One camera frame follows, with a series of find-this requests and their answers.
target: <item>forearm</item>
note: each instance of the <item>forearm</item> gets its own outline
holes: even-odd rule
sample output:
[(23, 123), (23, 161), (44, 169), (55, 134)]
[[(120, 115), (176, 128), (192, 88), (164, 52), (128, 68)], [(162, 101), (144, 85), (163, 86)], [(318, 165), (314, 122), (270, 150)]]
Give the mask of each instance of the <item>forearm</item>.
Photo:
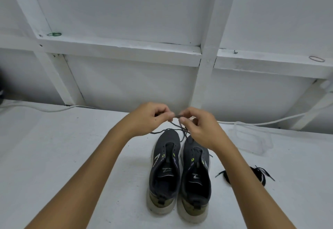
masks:
[(227, 171), (232, 189), (249, 229), (295, 228), (258, 181), (229, 138), (215, 151)]
[(129, 139), (118, 126), (111, 129), (88, 160), (26, 229), (86, 228), (113, 165)]

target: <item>transparent plastic lid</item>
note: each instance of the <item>transparent plastic lid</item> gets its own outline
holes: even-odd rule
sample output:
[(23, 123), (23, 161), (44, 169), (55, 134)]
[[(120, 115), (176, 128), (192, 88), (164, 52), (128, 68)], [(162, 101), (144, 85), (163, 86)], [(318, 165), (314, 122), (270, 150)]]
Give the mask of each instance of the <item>transparent plastic lid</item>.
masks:
[(235, 122), (229, 131), (229, 138), (240, 150), (258, 156), (273, 148), (271, 134), (265, 128), (243, 122)]

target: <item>white table surface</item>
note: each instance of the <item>white table surface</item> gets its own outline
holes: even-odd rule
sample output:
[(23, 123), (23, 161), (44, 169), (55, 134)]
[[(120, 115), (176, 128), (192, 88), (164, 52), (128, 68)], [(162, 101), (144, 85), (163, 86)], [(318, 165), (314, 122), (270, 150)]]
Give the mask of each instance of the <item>white table surface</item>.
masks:
[[(0, 109), (0, 228), (24, 228), (125, 115), (84, 108), (59, 113), (23, 107)], [(158, 130), (167, 127), (173, 126), (165, 123)], [(232, 126), (222, 127), (228, 132)], [(276, 182), (267, 177), (265, 188), (297, 228), (332, 228), (333, 135), (267, 130), (272, 132), (274, 148), (265, 156), (242, 152), (244, 158), (275, 178)], [(88, 228), (246, 228), (231, 187), (222, 175), (214, 177), (223, 166), (213, 152), (206, 221), (187, 223), (177, 214), (177, 207), (166, 216), (148, 211), (150, 156), (158, 137), (136, 137), (124, 147)]]

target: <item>pair of shoes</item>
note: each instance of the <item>pair of shoes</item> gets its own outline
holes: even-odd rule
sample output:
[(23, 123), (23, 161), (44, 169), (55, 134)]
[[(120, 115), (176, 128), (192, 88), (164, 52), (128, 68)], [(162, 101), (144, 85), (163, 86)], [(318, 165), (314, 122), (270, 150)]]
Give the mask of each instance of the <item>pair of shoes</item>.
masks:
[[(184, 168), (182, 176), (179, 160)], [(209, 166), (208, 149), (191, 136), (181, 148), (178, 133), (165, 131), (152, 151), (148, 208), (156, 214), (167, 214), (173, 210), (177, 200), (178, 213), (183, 219), (191, 223), (203, 222), (208, 214), (211, 195)]]

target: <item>hand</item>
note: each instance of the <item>hand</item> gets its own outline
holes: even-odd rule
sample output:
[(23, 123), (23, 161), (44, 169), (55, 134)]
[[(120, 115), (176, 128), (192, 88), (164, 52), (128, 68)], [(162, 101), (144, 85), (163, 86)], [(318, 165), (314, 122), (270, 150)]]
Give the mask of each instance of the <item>hand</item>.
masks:
[(117, 126), (130, 136), (149, 134), (165, 121), (172, 121), (175, 114), (165, 104), (148, 102), (139, 105), (133, 112), (126, 115)]
[(191, 133), (192, 138), (200, 145), (215, 151), (224, 141), (229, 140), (227, 134), (220, 127), (213, 114), (201, 109), (189, 107), (181, 111), (179, 118)]

